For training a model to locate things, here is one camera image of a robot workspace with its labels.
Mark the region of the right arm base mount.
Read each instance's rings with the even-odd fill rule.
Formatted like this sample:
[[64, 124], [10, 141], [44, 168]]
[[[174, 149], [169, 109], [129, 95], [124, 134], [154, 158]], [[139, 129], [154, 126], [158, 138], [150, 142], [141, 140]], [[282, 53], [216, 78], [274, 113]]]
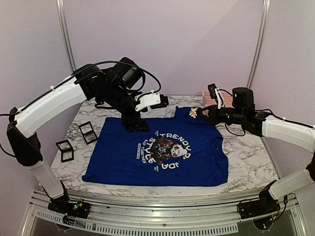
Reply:
[[237, 211], [240, 214], [241, 219], [265, 215], [276, 211], [276, 215], [271, 216], [269, 219], [270, 222], [274, 222], [283, 215], [286, 209], [288, 203], [287, 195], [283, 197], [283, 203], [284, 208], [281, 210], [279, 201], [273, 199], [269, 193], [260, 194], [258, 200], [252, 201], [246, 199], [240, 201], [237, 205]]

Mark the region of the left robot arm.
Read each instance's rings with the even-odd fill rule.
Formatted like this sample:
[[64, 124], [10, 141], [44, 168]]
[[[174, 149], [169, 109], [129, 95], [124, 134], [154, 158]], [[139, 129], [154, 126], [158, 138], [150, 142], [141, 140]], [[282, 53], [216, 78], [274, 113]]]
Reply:
[[127, 131], [148, 130], [141, 112], [161, 103], [161, 87], [147, 92], [135, 88], [138, 81], [145, 83], [147, 76], [152, 73], [127, 57], [82, 66], [31, 102], [6, 113], [6, 137], [11, 148], [6, 155], [31, 171], [54, 200], [56, 208], [62, 213], [70, 213], [73, 202], [67, 198], [62, 181], [46, 162], [38, 131], [68, 110], [90, 100], [95, 100], [97, 105], [107, 103], [118, 111]]

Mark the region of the sparkly flower brooch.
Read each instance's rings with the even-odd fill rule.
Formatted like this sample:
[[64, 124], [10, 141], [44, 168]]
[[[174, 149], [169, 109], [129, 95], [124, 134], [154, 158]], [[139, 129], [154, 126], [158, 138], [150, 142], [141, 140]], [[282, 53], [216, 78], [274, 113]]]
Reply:
[[189, 111], [189, 116], [192, 118], [196, 118], [198, 116], [197, 111], [198, 111], [197, 107], [192, 107], [191, 110]]

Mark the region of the blue printed t-shirt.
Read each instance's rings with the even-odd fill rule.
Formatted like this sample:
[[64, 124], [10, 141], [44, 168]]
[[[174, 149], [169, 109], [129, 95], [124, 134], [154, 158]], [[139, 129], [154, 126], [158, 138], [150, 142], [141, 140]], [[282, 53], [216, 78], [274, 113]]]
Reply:
[[216, 127], [177, 107], [171, 118], [149, 118], [149, 132], [128, 133], [107, 118], [84, 182], [129, 186], [213, 187], [228, 180], [228, 158]]

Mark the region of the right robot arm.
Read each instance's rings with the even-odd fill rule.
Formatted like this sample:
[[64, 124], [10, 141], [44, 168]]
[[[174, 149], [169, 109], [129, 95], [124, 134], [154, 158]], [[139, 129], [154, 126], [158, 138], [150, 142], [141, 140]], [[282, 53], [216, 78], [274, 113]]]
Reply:
[[[196, 108], [192, 117], [200, 117], [210, 125], [224, 123], [237, 124], [244, 131], [258, 137], [278, 139], [301, 147], [310, 153], [315, 152], [315, 127], [276, 116], [270, 109], [257, 110], [253, 91], [249, 88], [233, 88], [230, 96], [232, 106], [226, 107], [221, 90], [215, 84], [208, 85], [210, 97], [215, 105]], [[305, 169], [296, 171], [268, 184], [254, 204], [258, 214], [265, 214], [279, 199], [315, 182], [315, 162], [312, 160]]]

